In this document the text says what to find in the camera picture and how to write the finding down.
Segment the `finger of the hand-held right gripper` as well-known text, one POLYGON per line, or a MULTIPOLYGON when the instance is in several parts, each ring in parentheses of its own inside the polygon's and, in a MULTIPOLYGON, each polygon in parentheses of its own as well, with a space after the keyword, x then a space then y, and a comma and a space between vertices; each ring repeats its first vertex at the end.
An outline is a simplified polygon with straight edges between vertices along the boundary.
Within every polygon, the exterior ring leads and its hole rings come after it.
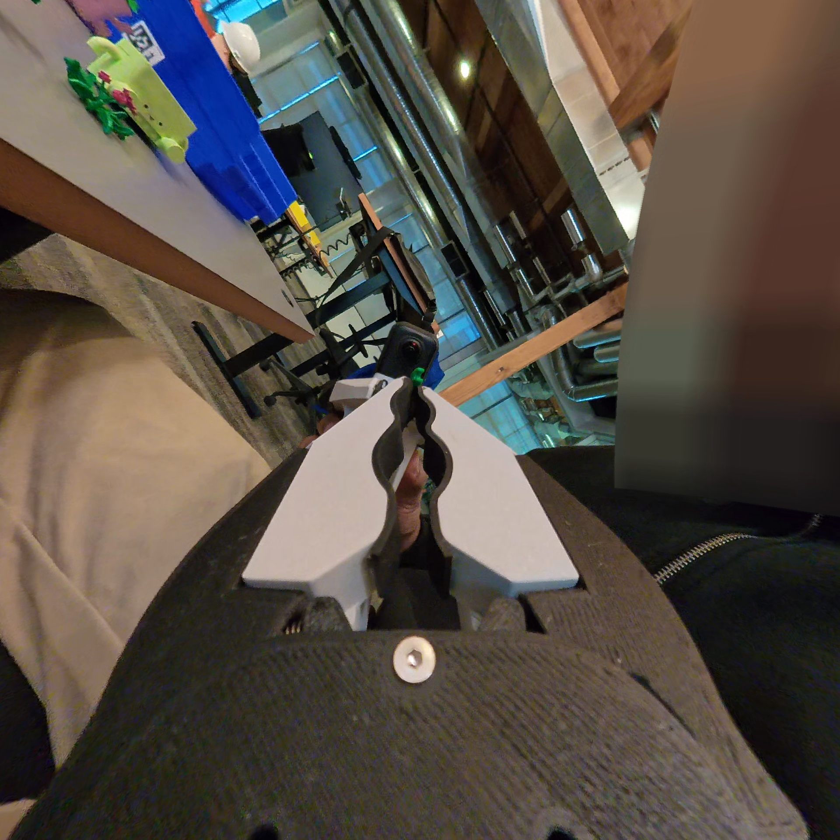
POLYGON ((372 399, 378 392, 394 382, 385 375, 356 377, 337 381, 329 394, 332 414, 344 417, 372 399))

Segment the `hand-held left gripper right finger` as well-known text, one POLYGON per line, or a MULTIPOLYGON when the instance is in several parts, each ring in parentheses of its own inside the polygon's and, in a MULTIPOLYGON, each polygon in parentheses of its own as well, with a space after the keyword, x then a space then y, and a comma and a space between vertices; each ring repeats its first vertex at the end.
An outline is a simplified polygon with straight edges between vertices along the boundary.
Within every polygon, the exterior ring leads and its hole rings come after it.
POLYGON ((510 447, 427 387, 420 429, 443 587, 461 627, 478 628, 499 597, 578 585, 580 573, 510 447))

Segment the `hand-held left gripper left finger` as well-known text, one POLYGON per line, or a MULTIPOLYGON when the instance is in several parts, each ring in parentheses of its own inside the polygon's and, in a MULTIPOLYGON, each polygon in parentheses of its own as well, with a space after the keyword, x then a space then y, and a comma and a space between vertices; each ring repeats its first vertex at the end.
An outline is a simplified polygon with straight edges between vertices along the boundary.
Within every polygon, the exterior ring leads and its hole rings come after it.
POLYGON ((351 627, 396 569, 396 489, 415 451, 415 385, 388 382, 313 442, 243 571, 247 586, 331 597, 351 627))

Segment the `person's right hand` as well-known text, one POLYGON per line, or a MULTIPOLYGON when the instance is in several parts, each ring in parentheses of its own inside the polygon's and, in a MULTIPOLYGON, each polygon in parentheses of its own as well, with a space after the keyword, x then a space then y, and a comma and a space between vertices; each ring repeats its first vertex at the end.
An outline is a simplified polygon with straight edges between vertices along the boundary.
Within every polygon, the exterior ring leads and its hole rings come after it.
POLYGON ((427 481, 424 453, 417 448, 395 490, 397 524, 401 537, 400 553, 412 548, 422 530, 423 497, 427 481))

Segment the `black table leg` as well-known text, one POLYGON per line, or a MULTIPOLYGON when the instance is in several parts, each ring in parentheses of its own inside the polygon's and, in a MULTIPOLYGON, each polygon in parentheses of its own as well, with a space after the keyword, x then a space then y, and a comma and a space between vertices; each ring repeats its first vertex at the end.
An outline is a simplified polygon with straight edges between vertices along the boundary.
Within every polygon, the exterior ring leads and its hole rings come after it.
POLYGON ((235 355, 227 358, 219 348, 214 336, 201 322, 193 321, 192 329, 202 343, 205 351, 223 376, 228 387, 233 391, 241 406, 245 409, 251 419, 258 419, 262 416, 261 409, 257 406, 247 386, 240 381, 241 375, 256 366, 267 362, 279 351, 284 350, 292 344, 277 333, 271 333, 264 339, 257 341, 235 355))

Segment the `wooden ceiling beam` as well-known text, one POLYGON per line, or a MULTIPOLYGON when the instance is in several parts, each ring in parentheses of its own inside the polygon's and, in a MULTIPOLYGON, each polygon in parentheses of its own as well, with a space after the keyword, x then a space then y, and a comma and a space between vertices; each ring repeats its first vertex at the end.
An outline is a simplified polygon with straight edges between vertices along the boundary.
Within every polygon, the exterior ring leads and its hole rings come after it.
POLYGON ((479 394, 539 361, 583 333, 613 319, 625 309, 628 283, 623 283, 582 310, 543 330, 534 338, 485 364, 439 395, 453 406, 461 406, 479 394))

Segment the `yellow box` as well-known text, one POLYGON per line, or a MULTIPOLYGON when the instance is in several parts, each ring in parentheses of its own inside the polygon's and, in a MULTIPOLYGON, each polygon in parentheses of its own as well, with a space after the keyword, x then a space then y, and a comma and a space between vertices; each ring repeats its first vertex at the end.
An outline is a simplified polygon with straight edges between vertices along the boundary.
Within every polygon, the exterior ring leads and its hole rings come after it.
POLYGON ((316 226, 309 220, 305 208, 299 202, 292 203, 286 210, 287 221, 293 229, 302 252, 315 259, 322 256, 321 240, 316 226))

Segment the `cluster of silver pipes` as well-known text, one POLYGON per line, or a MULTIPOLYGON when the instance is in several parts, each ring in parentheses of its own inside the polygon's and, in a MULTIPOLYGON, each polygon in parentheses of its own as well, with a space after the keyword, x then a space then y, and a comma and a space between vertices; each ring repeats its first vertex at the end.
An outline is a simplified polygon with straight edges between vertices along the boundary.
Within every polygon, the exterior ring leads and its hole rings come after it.
MULTIPOLYGON (((538 338, 628 280, 625 254, 599 255, 574 207, 561 222, 570 249, 560 252, 558 266, 539 254, 515 212, 495 227, 513 303, 500 316, 507 342, 481 355, 481 363, 538 338)), ((622 317, 609 316, 505 380, 541 446, 613 443, 622 329, 622 317)))

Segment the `black monitor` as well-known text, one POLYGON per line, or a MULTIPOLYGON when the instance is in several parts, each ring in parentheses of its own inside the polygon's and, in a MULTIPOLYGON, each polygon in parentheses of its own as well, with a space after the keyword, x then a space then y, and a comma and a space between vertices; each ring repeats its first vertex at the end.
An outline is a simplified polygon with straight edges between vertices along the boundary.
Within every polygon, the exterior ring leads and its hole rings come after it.
POLYGON ((361 172, 320 112, 261 133, 318 228, 330 228, 359 210, 361 172))

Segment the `person's left leg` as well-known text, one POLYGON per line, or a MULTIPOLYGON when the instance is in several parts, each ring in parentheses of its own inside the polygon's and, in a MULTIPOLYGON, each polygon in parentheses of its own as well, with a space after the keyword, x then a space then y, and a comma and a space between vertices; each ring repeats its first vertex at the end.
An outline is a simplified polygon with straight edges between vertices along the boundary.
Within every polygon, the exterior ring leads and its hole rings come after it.
POLYGON ((2 642, 62 764, 158 591, 270 467, 99 306, 3 289, 1 316, 2 642))

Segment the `blue plastic bin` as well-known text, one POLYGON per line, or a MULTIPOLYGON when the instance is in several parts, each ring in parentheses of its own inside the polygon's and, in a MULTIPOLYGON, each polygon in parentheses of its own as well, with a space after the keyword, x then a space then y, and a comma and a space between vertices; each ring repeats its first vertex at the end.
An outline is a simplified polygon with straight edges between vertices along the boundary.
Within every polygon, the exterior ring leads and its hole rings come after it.
POLYGON ((185 161, 237 218, 277 222, 297 199, 259 130, 255 114, 187 1, 119 2, 107 22, 150 62, 196 126, 185 161))

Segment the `white hard hat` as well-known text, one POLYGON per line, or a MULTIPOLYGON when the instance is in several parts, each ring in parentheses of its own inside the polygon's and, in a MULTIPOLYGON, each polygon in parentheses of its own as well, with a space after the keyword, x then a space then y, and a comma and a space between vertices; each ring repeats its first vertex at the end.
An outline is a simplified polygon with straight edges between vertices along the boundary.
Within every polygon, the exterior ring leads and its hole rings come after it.
POLYGON ((246 75, 252 74, 261 60, 261 47, 254 29, 245 23, 222 22, 218 37, 219 54, 226 66, 246 75))

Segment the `lime green toy figure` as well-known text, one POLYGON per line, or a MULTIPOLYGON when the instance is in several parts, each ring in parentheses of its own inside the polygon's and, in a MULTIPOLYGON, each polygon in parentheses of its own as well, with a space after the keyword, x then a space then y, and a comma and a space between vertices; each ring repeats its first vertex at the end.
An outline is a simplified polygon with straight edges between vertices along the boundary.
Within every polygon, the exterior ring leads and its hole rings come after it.
POLYGON ((151 63, 127 37, 114 43, 101 36, 87 41, 95 59, 87 69, 174 164, 183 164, 196 126, 151 63))

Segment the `toy bush with pink flowers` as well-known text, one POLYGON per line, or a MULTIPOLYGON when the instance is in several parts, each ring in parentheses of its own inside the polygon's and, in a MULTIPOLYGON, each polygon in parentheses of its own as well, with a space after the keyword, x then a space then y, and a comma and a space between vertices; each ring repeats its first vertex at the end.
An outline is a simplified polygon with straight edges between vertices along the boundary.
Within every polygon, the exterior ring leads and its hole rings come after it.
POLYGON ((77 59, 65 57, 64 63, 70 88, 84 109, 98 123, 102 133, 118 140, 134 136, 128 112, 106 89, 104 82, 82 66, 77 59))

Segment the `wooden desk with black frame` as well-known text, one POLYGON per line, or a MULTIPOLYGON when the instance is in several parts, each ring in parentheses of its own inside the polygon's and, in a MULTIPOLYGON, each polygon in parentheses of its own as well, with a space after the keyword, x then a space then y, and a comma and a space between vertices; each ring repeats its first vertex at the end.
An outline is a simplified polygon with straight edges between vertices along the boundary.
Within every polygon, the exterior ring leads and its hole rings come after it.
POLYGON ((404 309, 411 308, 416 311, 416 316, 398 314, 397 318, 422 325, 438 337, 440 330, 436 321, 437 306, 434 294, 425 289, 419 275, 410 265, 408 251, 400 244, 397 233, 382 224, 368 196, 361 193, 358 199, 364 245, 332 281, 327 291, 317 299, 314 309, 308 315, 312 330, 318 331, 327 321, 354 306, 354 302, 351 301, 354 293, 363 299, 379 289, 392 286, 395 295, 403 300, 404 309), (360 270, 367 276, 365 289, 360 285, 356 286, 344 292, 340 298, 331 301, 331 295, 360 270))

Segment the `silver round duct pipe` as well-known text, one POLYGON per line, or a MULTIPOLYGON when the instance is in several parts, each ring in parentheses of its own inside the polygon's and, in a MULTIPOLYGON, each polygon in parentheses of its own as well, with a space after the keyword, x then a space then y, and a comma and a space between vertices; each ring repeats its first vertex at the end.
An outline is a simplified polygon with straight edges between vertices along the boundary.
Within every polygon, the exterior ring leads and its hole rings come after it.
POLYGON ((486 347, 499 347, 503 325, 487 293, 490 283, 500 278, 500 267, 454 166, 445 161, 430 108, 411 89, 407 71, 397 65, 362 2, 319 5, 364 78, 359 94, 364 120, 383 142, 384 155, 418 211, 421 228, 458 300, 486 347))
POLYGON ((363 2, 363 6, 396 76, 404 85, 424 138, 447 173, 465 221, 478 236, 479 247, 499 265, 497 273, 506 275, 511 267, 511 255, 497 231, 500 222, 497 191, 469 145, 453 102, 435 76, 399 3, 372 1, 363 2))

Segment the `rectangular silver air duct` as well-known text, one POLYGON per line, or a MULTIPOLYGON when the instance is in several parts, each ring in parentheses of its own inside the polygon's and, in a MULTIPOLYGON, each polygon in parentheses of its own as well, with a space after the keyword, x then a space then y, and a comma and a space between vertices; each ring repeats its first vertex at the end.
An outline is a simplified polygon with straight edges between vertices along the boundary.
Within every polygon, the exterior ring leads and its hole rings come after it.
POLYGON ((477 6, 600 250, 631 253, 647 167, 638 170, 609 114, 585 54, 597 44, 580 3, 477 6))

